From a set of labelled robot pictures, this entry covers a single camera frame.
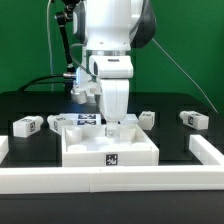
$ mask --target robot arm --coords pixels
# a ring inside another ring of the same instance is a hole
[[[86,48],[86,68],[94,80],[74,94],[92,88],[107,122],[106,135],[114,137],[118,121],[125,118],[133,66],[132,47],[143,47],[154,35],[155,18],[149,16],[149,0],[63,0],[77,4],[73,12],[74,33]]]

